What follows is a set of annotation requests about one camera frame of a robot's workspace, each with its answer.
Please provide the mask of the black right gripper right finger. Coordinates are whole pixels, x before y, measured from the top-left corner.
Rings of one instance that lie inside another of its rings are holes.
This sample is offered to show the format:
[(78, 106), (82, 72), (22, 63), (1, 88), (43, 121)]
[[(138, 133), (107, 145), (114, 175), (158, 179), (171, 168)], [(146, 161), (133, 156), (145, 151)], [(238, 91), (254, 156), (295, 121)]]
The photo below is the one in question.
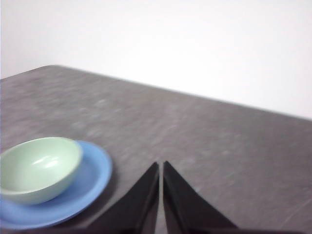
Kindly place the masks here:
[(169, 233), (194, 234), (238, 227), (203, 199), (171, 163), (163, 164), (163, 200)]

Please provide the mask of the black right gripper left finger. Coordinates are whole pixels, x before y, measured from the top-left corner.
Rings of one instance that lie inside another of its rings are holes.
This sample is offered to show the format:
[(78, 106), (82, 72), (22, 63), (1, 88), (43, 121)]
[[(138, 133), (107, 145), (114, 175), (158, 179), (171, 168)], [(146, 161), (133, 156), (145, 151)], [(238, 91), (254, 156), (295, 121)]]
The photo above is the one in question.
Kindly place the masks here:
[(92, 234), (153, 234), (159, 195), (159, 165), (154, 162), (134, 186), (90, 225)]

